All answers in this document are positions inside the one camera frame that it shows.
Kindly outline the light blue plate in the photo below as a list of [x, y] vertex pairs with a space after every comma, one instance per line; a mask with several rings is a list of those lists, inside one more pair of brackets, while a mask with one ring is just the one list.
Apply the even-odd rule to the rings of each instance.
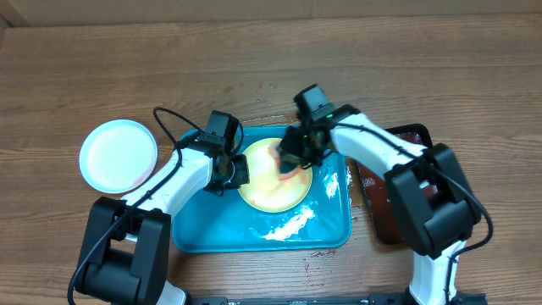
[[142, 184], [158, 162], [151, 131], [129, 119], [99, 125], [84, 140], [80, 173], [92, 188], [109, 194], [131, 191]]

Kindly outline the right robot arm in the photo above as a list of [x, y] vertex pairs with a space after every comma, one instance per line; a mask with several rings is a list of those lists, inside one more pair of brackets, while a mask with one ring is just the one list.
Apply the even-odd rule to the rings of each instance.
[[418, 304], [460, 304], [458, 258], [473, 227], [489, 217], [452, 150], [425, 147], [379, 128], [358, 109], [300, 111], [276, 148], [282, 175], [321, 164], [331, 153], [353, 158], [386, 184], [401, 238], [414, 251], [408, 287]]

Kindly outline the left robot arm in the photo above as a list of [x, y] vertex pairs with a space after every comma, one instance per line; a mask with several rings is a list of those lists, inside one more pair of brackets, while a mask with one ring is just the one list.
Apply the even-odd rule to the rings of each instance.
[[143, 186], [91, 207], [76, 270], [67, 291], [111, 304], [187, 304], [167, 280], [173, 218], [200, 190], [221, 193], [249, 181], [246, 157], [192, 143]]

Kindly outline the yellow plate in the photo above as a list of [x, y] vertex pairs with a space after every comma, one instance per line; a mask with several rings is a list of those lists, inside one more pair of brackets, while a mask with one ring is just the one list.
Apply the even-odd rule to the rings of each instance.
[[296, 168], [288, 174], [279, 172], [276, 148], [279, 138], [252, 143], [246, 156], [249, 183], [239, 189], [241, 197], [252, 207], [266, 213], [279, 213], [297, 206], [312, 185], [312, 169]]

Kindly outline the pink and green sponge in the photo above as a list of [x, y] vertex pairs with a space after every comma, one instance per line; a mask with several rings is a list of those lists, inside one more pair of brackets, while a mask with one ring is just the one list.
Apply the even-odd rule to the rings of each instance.
[[279, 180], [288, 180], [301, 171], [301, 167], [296, 164], [287, 162], [281, 162], [278, 165], [278, 178]]

